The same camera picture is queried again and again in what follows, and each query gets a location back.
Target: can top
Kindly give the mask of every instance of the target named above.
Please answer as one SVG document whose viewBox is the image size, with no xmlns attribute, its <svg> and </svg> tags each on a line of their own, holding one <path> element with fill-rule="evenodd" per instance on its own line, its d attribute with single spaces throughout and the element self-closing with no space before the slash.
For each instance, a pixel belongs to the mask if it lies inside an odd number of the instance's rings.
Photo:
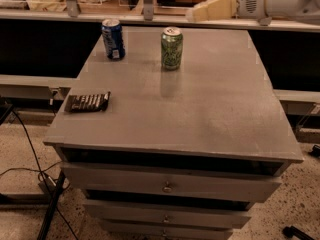
<svg viewBox="0 0 320 240">
<path fill-rule="evenodd" d="M 167 27 L 163 30 L 163 32 L 168 36 L 178 36 L 181 35 L 180 28 L 177 27 Z"/>
<path fill-rule="evenodd" d="M 107 27 L 115 27 L 119 24 L 120 21 L 117 19 L 105 19 L 104 21 L 102 21 L 102 25 Z"/>
</svg>

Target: can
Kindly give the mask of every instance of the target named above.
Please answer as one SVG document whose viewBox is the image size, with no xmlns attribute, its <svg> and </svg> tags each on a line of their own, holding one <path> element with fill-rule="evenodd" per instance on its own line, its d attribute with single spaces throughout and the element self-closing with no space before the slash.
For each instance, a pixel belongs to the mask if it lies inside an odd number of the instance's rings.
<svg viewBox="0 0 320 240">
<path fill-rule="evenodd" d="M 106 19 L 102 22 L 101 32 L 107 57 L 111 60 L 121 60 L 126 51 L 123 45 L 122 26 L 119 20 Z"/>
<path fill-rule="evenodd" d="M 161 34 L 161 65 L 164 69 L 180 67 L 183 50 L 183 35 L 177 27 L 167 27 Z"/>
</svg>

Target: speckled floor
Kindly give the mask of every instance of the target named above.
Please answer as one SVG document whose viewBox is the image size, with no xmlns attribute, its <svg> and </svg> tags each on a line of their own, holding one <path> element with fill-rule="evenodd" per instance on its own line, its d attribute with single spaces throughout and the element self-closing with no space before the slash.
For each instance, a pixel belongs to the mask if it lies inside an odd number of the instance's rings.
<svg viewBox="0 0 320 240">
<path fill-rule="evenodd" d="M 21 113 L 34 144 L 42 169 L 59 161 L 51 147 L 42 144 L 52 116 Z M 10 118 L 0 126 L 0 173 L 12 167 L 37 169 L 32 150 L 22 126 Z M 313 144 L 301 144 L 305 161 L 292 165 L 283 175 L 283 184 L 264 204 L 250 210 L 252 219 L 241 230 L 235 230 L 230 240 L 281 240 L 285 226 L 294 225 L 315 239 L 320 239 L 320 159 L 311 157 Z M 56 178 L 58 166 L 48 173 Z M 10 171 L 0 177 L 0 193 L 41 193 L 38 174 L 30 171 Z M 103 231 L 96 219 L 83 209 L 83 194 L 72 187 L 61 195 L 60 211 L 81 240 L 147 240 L 150 237 L 111 234 Z M 36 239 L 46 212 L 46 206 L 0 205 L 0 240 Z M 55 213 L 47 239 L 74 239 L 59 214 Z"/>
</svg>

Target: gray tabletop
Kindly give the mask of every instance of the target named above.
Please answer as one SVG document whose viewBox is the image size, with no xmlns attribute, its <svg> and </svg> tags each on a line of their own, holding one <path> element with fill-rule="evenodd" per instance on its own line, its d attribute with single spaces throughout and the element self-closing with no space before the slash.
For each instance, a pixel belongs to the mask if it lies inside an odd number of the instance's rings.
<svg viewBox="0 0 320 240">
<path fill-rule="evenodd" d="M 161 69 L 162 28 L 125 27 L 126 57 L 102 40 L 71 94 L 111 91 L 106 112 L 69 114 L 49 145 L 301 162 L 302 154 L 246 31 L 182 29 L 182 65 Z"/>
</svg>

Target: green can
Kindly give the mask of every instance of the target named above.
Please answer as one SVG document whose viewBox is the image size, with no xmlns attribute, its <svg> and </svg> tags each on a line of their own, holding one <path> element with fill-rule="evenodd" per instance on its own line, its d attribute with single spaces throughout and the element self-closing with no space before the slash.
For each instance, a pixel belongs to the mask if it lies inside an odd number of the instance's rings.
<svg viewBox="0 0 320 240">
<path fill-rule="evenodd" d="M 183 50 L 183 35 L 177 27 L 167 27 L 161 34 L 161 64 L 164 69 L 180 67 Z"/>
</svg>

